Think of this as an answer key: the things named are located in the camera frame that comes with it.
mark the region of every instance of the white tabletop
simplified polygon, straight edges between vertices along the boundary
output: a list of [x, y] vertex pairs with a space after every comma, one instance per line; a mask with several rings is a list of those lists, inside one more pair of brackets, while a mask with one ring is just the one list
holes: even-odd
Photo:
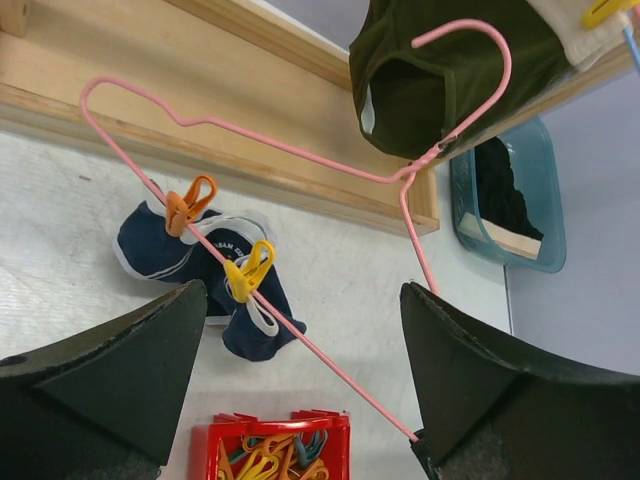
[[[0, 358], [78, 333], [170, 289], [129, 278], [111, 251], [120, 223], [142, 199], [126, 166], [2, 132], [0, 158]], [[165, 191], [184, 192], [190, 183], [149, 173]], [[441, 230], [422, 244], [442, 295], [509, 331], [503, 269], [460, 246], [447, 166], [438, 177]], [[407, 426], [421, 428], [398, 301], [403, 282], [424, 283], [409, 239], [220, 187], [216, 208], [270, 218], [279, 275], [308, 337]], [[309, 408], [351, 412], [354, 480], [424, 478], [407, 439], [300, 342], [256, 364], [226, 351], [220, 331], [209, 327], [162, 478], [185, 478], [190, 428], [215, 413], [277, 419]]]

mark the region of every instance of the green fabric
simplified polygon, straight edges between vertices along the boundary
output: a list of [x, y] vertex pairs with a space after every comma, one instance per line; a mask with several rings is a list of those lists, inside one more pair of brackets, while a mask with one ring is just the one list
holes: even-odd
[[502, 77], [493, 40], [472, 30], [453, 32], [419, 49], [411, 40], [449, 21], [484, 20], [506, 38], [511, 82], [493, 108], [447, 151], [509, 117], [572, 71], [560, 40], [526, 0], [371, 0], [349, 64], [358, 118], [367, 88], [375, 111], [364, 137], [390, 155], [416, 159], [478, 108]]

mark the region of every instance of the beige fabric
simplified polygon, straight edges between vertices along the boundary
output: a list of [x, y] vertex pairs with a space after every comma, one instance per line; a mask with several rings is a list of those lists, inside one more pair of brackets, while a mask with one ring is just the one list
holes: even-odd
[[630, 23], [629, 17], [621, 13], [587, 30], [582, 26], [582, 16], [594, 0], [527, 1], [558, 35], [567, 60], [578, 70], [587, 70], [600, 57], [624, 42], [622, 30]]

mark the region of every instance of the clothes hanger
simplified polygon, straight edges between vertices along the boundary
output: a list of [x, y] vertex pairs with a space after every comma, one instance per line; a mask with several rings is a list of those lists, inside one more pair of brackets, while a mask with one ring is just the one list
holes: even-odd
[[[441, 27], [432, 30], [431, 32], [425, 33], [424, 35], [420, 35], [416, 37], [412, 42], [411, 46], [413, 48], [420, 48], [423, 45], [432, 42], [444, 35], [447, 35], [456, 30], [477, 30], [482, 33], [485, 33], [497, 44], [500, 49], [500, 53], [502, 54], [503, 62], [504, 62], [504, 70], [502, 74], [502, 79], [500, 80], [500, 84], [498, 85], [496, 91], [491, 95], [478, 109], [476, 109], [471, 115], [469, 115], [464, 121], [462, 121], [456, 128], [454, 128], [442, 141], [436, 143], [433, 147], [431, 147], [427, 152], [420, 157], [418, 160], [413, 162], [411, 165], [403, 167], [399, 169], [396, 173], [389, 177], [383, 177], [380, 175], [375, 175], [357, 168], [349, 167], [347, 165], [329, 160], [320, 155], [316, 155], [310, 152], [307, 152], [303, 149], [292, 147], [287, 145], [286, 143], [279, 142], [265, 135], [261, 135], [259, 133], [252, 132], [251, 130], [239, 127], [232, 123], [221, 120], [217, 117], [213, 116], [205, 116], [191, 119], [184, 119], [180, 117], [171, 106], [161, 98], [153, 95], [146, 90], [133, 85], [124, 80], [120, 80], [118, 78], [112, 76], [100, 76], [91, 80], [85, 88], [82, 90], [80, 95], [80, 110], [82, 112], [85, 120], [91, 125], [91, 127], [100, 135], [100, 137], [105, 141], [105, 143], [113, 149], [113, 151], [120, 157], [130, 168], [131, 170], [138, 176], [138, 178], [142, 181], [142, 183], [160, 200], [163, 204], [166, 205], [166, 196], [165, 194], [158, 188], [158, 186], [145, 175], [145, 173], [138, 167], [138, 165], [127, 155], [122, 148], [111, 138], [111, 136], [100, 126], [97, 121], [92, 117], [91, 112], [89, 111], [89, 96], [95, 90], [98, 85], [103, 83], [114, 84], [125, 90], [128, 90], [132, 93], [135, 93], [141, 97], [146, 98], [147, 100], [155, 103], [160, 106], [170, 117], [176, 122], [178, 125], [182, 127], [190, 127], [194, 125], [201, 124], [212, 124], [225, 130], [229, 130], [238, 135], [242, 135], [243, 137], [251, 138], [255, 141], [263, 143], [265, 145], [269, 145], [278, 150], [282, 150], [284, 152], [296, 155], [298, 157], [310, 160], [315, 163], [319, 163], [321, 165], [325, 165], [329, 168], [333, 168], [335, 170], [348, 173], [350, 175], [354, 175], [360, 178], [364, 178], [366, 180], [370, 180], [372, 182], [381, 183], [381, 184], [392, 184], [397, 182], [398, 180], [404, 179], [404, 185], [400, 189], [399, 195], [399, 203], [400, 209], [402, 212], [402, 217], [404, 223], [407, 227], [407, 231], [409, 233], [409, 238], [413, 245], [413, 248], [418, 257], [418, 262], [420, 263], [420, 267], [422, 272], [424, 273], [425, 280], [429, 289], [439, 295], [439, 291], [435, 280], [433, 278], [433, 274], [431, 272], [431, 268], [429, 267], [429, 263], [425, 257], [425, 254], [422, 250], [422, 246], [420, 245], [420, 241], [418, 238], [418, 234], [416, 233], [415, 227], [413, 226], [413, 222], [411, 221], [411, 215], [409, 213], [409, 208], [407, 204], [407, 192], [413, 182], [415, 181], [416, 174], [419, 170], [429, 165], [429, 163], [436, 158], [443, 150], [443, 148], [451, 141], [453, 141], [461, 132], [463, 132], [466, 128], [469, 127], [473, 122], [475, 122], [481, 115], [483, 115], [489, 108], [491, 108], [498, 99], [502, 96], [504, 91], [509, 84], [509, 79], [511, 77], [511, 53], [509, 51], [509, 46], [507, 45], [506, 40], [500, 34], [498, 30], [489, 25], [486, 22], [480, 20], [472, 20], [472, 19], [461, 19], [454, 20], [449, 22]], [[186, 229], [189, 230], [194, 237], [202, 243], [202, 245], [222, 264], [225, 263], [226, 258], [192, 225], [187, 224]], [[394, 425], [398, 430], [400, 430], [404, 435], [406, 435], [412, 443], [418, 441], [418, 437], [405, 425], [400, 422], [393, 414], [391, 414], [383, 405], [381, 405], [378, 401], [376, 401], [371, 394], [369, 394], [364, 388], [362, 388], [358, 383], [355, 382], [344, 370], [342, 370], [336, 363], [334, 363], [327, 355], [325, 355], [322, 350], [320, 350], [309, 338], [300, 333], [294, 326], [289, 322], [277, 309], [275, 309], [266, 299], [260, 294], [259, 291], [254, 290], [251, 293], [251, 296], [254, 300], [259, 302], [259, 304], [263, 305], [266, 310], [273, 315], [285, 328], [287, 328], [303, 345], [305, 345], [309, 350], [311, 350], [320, 360], [322, 360], [325, 365], [327, 365], [336, 375], [338, 375], [347, 385], [349, 385], [358, 395], [360, 395], [367, 403], [369, 403], [373, 408], [375, 408], [383, 417], [385, 417], [392, 425]]]

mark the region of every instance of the wooden frame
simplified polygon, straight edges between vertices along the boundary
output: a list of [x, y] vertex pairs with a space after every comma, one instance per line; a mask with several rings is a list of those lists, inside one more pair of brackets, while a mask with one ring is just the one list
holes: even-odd
[[[185, 116], [216, 114], [382, 175], [405, 164], [361, 138], [345, 53], [250, 0], [40, 0], [26, 38], [0, 34], [0, 51], [5, 129], [108, 153], [80, 118], [77, 98], [86, 81], [110, 73], [166, 97]], [[630, 65], [621, 45], [478, 142]], [[106, 87], [91, 108], [148, 165], [211, 172], [223, 188], [404, 232], [399, 184], [355, 179], [220, 129], [180, 129], [147, 102]], [[420, 234], [439, 228], [433, 169], [420, 173], [409, 200]]]

